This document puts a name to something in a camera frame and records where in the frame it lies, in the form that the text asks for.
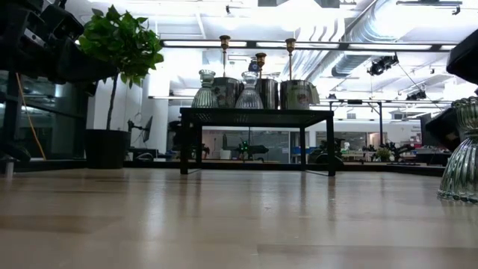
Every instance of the green leaves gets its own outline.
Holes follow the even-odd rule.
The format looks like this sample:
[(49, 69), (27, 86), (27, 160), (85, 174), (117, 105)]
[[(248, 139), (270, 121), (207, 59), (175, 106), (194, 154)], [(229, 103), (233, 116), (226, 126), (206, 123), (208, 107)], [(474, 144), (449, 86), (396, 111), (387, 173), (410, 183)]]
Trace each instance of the green leaves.
[(93, 10), (93, 14), (79, 38), (81, 49), (117, 66), (121, 81), (130, 88), (141, 85), (148, 70), (164, 61), (158, 36), (143, 27), (148, 18), (119, 14), (113, 5), (106, 14), (100, 10)]

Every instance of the brass candlestick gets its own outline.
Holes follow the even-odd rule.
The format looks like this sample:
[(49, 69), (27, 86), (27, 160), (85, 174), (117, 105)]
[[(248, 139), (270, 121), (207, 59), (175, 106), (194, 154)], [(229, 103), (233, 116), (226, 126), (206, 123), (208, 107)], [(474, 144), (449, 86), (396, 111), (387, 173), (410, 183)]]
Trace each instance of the brass candlestick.
[(292, 52), (296, 48), (296, 39), (288, 38), (285, 42), (287, 43), (287, 51), (289, 52), (289, 80), (292, 80)]
[(259, 78), (262, 78), (262, 67), (266, 63), (266, 54), (263, 52), (259, 52), (255, 55), (257, 57), (257, 65), (259, 65)]
[(219, 39), (221, 39), (221, 48), (223, 48), (223, 77), (226, 77), (226, 50), (229, 48), (231, 37), (228, 35), (222, 35)]

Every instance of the plant stem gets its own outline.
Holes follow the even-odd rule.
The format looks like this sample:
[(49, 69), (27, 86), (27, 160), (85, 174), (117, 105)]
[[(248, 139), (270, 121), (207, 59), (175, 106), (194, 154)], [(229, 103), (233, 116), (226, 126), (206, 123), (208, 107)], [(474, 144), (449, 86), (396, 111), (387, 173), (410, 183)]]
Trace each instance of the plant stem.
[(108, 109), (108, 118), (106, 119), (106, 129), (110, 129), (111, 114), (113, 113), (114, 96), (117, 94), (118, 73), (113, 77), (113, 90), (111, 91), (110, 108)]

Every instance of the table leg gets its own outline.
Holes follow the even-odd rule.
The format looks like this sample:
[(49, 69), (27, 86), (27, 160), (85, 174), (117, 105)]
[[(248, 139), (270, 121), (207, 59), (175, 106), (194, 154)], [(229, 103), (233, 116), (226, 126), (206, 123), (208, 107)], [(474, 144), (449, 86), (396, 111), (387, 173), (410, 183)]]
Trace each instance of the table leg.
[(327, 119), (327, 155), (329, 159), (329, 176), (335, 176), (335, 141), (333, 117)]
[(196, 131), (196, 163), (202, 163), (202, 126), (194, 126)]
[(190, 155), (190, 141), (189, 141), (189, 131), (190, 131), (190, 122), (184, 115), (181, 117), (181, 162), (179, 164), (179, 169), (182, 175), (187, 175), (187, 160)]
[(305, 128), (300, 128), (300, 169), (305, 171), (307, 168), (307, 160), (305, 159)]

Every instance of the ribbed glass vase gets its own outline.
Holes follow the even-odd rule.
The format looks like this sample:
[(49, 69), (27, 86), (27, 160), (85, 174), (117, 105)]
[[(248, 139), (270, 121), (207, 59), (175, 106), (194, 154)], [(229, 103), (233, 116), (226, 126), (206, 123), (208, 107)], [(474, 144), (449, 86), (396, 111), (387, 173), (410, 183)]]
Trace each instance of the ribbed glass vase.
[(194, 96), (192, 108), (218, 108), (217, 95), (212, 91), (212, 82), (215, 72), (210, 70), (199, 71), (202, 87)]
[(255, 90), (255, 83), (257, 82), (256, 72), (243, 72), (242, 78), (244, 82), (244, 90), (236, 102), (236, 108), (248, 109), (263, 109), (261, 96)]
[(445, 199), (478, 202), (478, 99), (470, 97), (452, 104), (466, 139), (448, 161), (438, 195)]

